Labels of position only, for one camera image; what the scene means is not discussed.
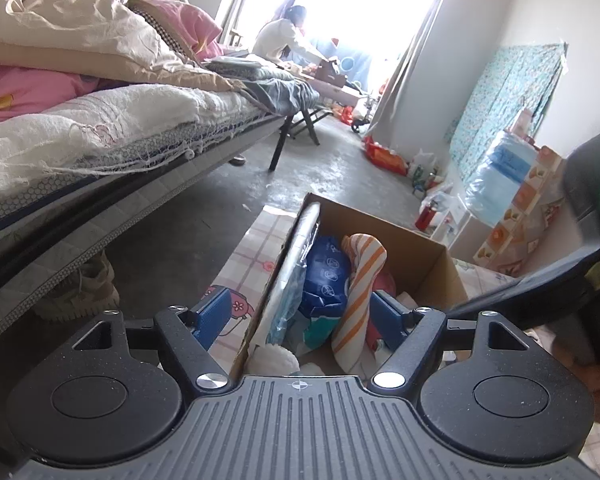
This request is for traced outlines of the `blue printed soft pack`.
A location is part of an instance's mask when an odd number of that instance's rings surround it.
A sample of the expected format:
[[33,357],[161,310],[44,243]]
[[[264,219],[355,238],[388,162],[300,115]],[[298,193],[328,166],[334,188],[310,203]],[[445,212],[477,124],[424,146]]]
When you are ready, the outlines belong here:
[[305,318],[340,318],[348,302],[350,259],[335,237],[318,236],[306,258],[299,307]]

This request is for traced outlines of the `brown cardboard box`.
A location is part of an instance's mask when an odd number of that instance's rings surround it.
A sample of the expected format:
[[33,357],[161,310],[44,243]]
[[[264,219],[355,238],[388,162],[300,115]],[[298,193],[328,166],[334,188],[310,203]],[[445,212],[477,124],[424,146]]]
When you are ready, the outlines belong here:
[[[314,202],[321,204],[318,229],[321,234],[343,237],[363,233],[378,238],[388,249],[387,266],[398,285],[398,291],[408,292],[420,306],[446,310],[467,299],[455,263],[443,245],[372,214],[312,193],[306,194],[302,205],[306,207]],[[242,376],[249,353],[256,345],[254,334],[263,325],[263,317],[268,310],[266,302],[290,251],[300,216],[300,212],[290,214],[290,225],[283,228],[283,233],[274,240],[274,266],[268,272],[260,297],[253,304],[254,313],[242,333],[239,350],[226,369],[234,380]]]

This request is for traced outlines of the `white fluffy plush item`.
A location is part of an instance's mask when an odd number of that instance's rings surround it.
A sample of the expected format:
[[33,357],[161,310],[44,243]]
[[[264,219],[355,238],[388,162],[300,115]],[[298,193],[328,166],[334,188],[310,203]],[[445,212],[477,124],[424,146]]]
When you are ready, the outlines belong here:
[[278,344],[265,344],[253,350],[246,373],[258,376],[291,376],[300,372],[296,356]]

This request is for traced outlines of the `checked floral tablecloth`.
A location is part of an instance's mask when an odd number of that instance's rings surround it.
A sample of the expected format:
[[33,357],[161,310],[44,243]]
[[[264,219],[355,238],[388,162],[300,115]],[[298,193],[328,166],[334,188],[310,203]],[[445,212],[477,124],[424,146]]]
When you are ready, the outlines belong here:
[[[232,317],[210,348],[213,359],[227,372],[238,356],[294,220],[293,212],[264,207],[212,282],[213,286],[228,287],[235,292]],[[600,424],[593,426],[580,460],[600,474]]]

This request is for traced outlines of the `orange striped white sock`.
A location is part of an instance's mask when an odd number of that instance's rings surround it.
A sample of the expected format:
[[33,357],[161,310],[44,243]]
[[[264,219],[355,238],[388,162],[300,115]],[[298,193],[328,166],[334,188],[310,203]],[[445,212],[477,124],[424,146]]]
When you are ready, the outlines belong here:
[[332,354],[338,366],[354,373],[365,346],[370,320],[370,296],[373,284],[387,260],[380,240],[370,234],[356,233],[342,239],[341,248],[352,266],[348,300],[343,315],[332,333]]

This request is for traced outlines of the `blue water bottle on dispenser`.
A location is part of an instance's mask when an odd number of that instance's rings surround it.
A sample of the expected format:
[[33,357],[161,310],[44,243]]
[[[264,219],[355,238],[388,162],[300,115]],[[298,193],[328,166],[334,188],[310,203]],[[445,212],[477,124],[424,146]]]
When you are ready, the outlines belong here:
[[532,144],[514,134],[499,132],[465,184],[467,209],[493,228],[503,218],[535,159]]

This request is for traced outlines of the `clear pack of blue masks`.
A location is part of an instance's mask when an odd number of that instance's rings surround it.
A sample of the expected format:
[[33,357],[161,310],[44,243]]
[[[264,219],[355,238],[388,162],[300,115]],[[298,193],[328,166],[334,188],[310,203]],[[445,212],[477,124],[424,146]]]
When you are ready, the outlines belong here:
[[283,252],[282,262],[265,295],[262,315],[251,344],[282,344],[302,300],[306,259],[320,225],[321,205],[309,203],[301,211]]

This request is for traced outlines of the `white water dispenser base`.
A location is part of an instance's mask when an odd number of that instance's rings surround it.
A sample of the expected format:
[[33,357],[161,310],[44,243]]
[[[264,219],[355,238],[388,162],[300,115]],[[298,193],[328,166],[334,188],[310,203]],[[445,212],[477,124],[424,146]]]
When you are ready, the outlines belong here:
[[452,258],[473,263],[489,231],[490,228],[466,207],[463,197],[457,195],[442,214],[431,239],[444,245]]

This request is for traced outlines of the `beige sneaker under bed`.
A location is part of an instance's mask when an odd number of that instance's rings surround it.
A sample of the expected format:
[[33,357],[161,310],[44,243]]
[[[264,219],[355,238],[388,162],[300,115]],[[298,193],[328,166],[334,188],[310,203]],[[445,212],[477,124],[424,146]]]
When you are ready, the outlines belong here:
[[44,321],[68,322],[117,310],[114,268],[103,250],[72,271],[33,307]]

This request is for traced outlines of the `patterned fabric covered cabinet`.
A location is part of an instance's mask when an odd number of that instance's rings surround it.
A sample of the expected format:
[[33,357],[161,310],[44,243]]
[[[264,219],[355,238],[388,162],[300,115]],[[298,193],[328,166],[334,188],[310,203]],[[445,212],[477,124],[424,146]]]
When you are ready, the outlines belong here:
[[551,148],[540,148],[512,202],[472,257],[477,266],[521,276],[565,203],[565,166],[565,159]]

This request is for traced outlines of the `teal patterned hanging cloth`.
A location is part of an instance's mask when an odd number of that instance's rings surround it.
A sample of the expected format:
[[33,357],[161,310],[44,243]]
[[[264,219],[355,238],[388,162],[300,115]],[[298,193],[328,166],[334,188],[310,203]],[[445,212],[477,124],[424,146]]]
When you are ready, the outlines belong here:
[[536,135],[562,74],[567,50],[563,42],[496,50],[448,133],[451,160],[460,180],[469,179],[495,136],[524,108],[531,112],[528,135]]

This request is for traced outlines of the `grey window curtain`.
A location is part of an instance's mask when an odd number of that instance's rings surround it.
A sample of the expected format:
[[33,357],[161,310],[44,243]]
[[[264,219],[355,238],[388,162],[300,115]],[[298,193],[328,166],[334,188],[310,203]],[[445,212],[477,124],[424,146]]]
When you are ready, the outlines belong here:
[[375,141],[385,146],[391,144],[392,135],[396,131],[396,114],[398,114],[400,108],[401,96],[408,88],[408,83],[434,29],[434,24],[436,24],[443,3],[444,0],[434,0],[420,22],[419,29],[416,30],[416,34],[388,80],[386,90],[370,123],[370,128],[365,133],[366,138],[374,138]]

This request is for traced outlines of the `red snack package on floor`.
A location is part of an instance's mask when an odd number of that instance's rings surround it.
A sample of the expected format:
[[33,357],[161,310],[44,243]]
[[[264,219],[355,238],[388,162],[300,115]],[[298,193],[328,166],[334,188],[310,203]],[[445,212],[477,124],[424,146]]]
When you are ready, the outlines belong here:
[[400,174],[402,177],[407,176],[407,163],[395,151],[377,143],[371,136],[363,139],[363,148],[367,159],[375,166]]

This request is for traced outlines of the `folding table by window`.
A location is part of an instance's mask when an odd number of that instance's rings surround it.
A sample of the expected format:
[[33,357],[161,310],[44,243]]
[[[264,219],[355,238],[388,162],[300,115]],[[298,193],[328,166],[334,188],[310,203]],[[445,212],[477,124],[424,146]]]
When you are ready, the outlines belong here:
[[355,108],[364,96],[353,82],[347,81],[345,76],[336,73],[334,63],[309,68],[283,62],[279,67],[296,78],[304,80],[318,94],[318,100],[314,105],[302,107],[297,114],[285,119],[280,127],[276,148],[268,166],[269,172],[277,168],[287,139],[295,139],[300,133],[306,131],[313,144],[320,146],[315,125],[326,117],[332,116],[333,105]]

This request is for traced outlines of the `bed with quilts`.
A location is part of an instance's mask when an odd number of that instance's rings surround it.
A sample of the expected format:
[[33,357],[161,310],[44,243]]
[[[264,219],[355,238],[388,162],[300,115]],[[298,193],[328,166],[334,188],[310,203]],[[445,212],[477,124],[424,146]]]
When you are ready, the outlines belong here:
[[117,236],[314,105],[260,58],[197,63],[129,0],[0,0],[0,336]]

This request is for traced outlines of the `pink pillow on bed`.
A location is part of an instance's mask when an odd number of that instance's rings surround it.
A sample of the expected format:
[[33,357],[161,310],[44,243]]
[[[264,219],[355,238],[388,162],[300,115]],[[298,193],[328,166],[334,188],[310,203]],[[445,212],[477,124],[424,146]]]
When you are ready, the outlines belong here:
[[182,0],[129,0],[126,6],[141,16],[175,53],[201,63],[223,54],[216,41],[222,28],[204,10]]

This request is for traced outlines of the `seated person in white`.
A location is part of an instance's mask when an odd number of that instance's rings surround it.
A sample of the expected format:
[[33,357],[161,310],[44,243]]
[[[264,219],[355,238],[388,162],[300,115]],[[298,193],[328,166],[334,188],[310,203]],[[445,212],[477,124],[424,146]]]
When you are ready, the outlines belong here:
[[305,18],[304,6],[291,6],[282,18],[269,22],[260,30],[252,53],[260,58],[278,62],[283,58],[283,52],[288,50],[310,63],[320,65],[326,58],[303,35],[302,25]]

